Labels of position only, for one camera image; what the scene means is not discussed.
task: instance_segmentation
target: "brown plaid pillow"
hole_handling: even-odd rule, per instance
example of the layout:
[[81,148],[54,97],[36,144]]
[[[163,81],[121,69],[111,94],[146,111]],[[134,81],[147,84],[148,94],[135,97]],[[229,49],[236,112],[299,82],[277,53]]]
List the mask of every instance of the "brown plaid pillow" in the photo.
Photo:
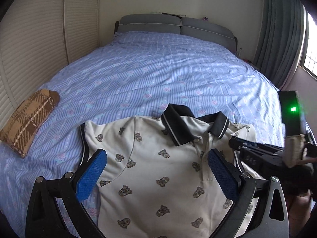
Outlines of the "brown plaid pillow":
[[0,140],[8,144],[22,158],[26,157],[34,136],[50,113],[58,105],[56,91],[41,89],[32,94],[10,116],[0,131]]

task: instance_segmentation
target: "blue-gray curtain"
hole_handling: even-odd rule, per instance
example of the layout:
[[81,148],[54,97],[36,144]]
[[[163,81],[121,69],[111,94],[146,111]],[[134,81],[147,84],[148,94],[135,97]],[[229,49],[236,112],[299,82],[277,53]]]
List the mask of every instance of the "blue-gray curtain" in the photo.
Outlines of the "blue-gray curtain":
[[262,29],[253,64],[282,89],[296,70],[306,27],[300,0],[264,0]]

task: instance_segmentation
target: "metal screw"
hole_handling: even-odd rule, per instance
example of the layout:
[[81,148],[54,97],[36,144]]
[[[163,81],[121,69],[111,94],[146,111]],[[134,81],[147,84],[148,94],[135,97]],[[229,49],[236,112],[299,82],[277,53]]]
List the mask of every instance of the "metal screw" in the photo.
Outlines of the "metal screw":
[[36,182],[42,182],[42,181],[43,181],[43,177],[42,176],[37,177]]
[[276,176],[272,176],[271,179],[272,179],[272,181],[274,181],[274,182],[278,182],[278,181],[279,181],[279,179],[278,179]]
[[64,177],[65,177],[66,179],[72,178],[72,176],[73,176],[73,173],[72,173],[72,172],[67,172],[67,173],[64,175]]
[[250,174],[247,173],[247,172],[243,172],[243,173],[241,174],[241,176],[242,176],[243,178],[245,178],[245,179],[249,179],[249,178],[251,177]]

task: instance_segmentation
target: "bed sheet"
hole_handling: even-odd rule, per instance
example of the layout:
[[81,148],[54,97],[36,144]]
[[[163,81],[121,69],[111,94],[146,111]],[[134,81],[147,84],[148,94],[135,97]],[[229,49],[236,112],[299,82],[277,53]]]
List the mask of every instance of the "bed sheet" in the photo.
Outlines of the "bed sheet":
[[[78,126],[133,116],[160,116],[169,103],[188,106],[196,117],[222,111],[232,122],[251,123],[258,142],[283,145],[277,89],[224,47],[188,36],[128,32],[62,69],[41,88],[61,101],[40,127],[25,159],[0,145],[0,209],[25,236],[29,197],[37,176],[60,178],[75,171],[82,144]],[[99,212],[97,186],[84,201]],[[66,225],[78,235],[61,201]]]

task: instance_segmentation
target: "polo shirt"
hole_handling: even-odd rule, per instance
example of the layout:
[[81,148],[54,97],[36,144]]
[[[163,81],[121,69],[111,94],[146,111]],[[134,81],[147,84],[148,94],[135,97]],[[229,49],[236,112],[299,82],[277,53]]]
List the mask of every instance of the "polo shirt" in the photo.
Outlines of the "polo shirt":
[[233,124],[222,112],[195,118],[188,107],[173,104],[160,118],[133,116],[103,125],[87,121],[80,129],[82,161],[99,148],[107,153],[97,182],[98,227],[107,238],[209,237],[232,201],[210,170],[208,152],[216,148],[233,162],[232,136],[256,141],[251,124]]

